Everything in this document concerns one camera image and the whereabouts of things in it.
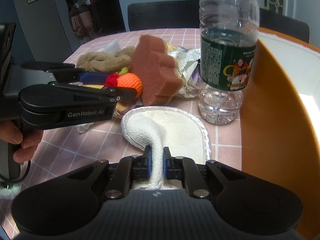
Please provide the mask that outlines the person's left hand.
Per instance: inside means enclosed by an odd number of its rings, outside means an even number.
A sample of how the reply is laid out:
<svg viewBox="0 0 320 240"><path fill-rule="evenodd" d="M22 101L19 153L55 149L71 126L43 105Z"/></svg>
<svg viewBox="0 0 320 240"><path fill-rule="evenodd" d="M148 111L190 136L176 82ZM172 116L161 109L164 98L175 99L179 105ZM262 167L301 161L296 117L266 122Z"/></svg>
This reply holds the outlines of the person's left hand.
<svg viewBox="0 0 320 240"><path fill-rule="evenodd" d="M1 121L1 140L21 146L21 148L13 154L13 160L17 163L30 161L32 159L42 137L42 130L35 129L28 135L23 135L12 121Z"/></svg>

